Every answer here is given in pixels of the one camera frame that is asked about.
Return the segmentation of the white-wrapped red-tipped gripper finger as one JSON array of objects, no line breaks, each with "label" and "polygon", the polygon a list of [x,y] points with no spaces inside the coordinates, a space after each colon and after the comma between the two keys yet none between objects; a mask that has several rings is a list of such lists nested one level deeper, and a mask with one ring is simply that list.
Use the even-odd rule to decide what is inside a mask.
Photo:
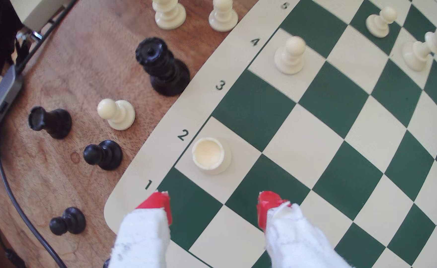
[{"label": "white-wrapped red-tipped gripper finger", "polygon": [[257,198],[258,226],[273,268],[350,268],[297,203],[272,191]]},{"label": "white-wrapped red-tipped gripper finger", "polygon": [[171,223],[168,192],[153,192],[122,220],[108,267],[165,268]]}]

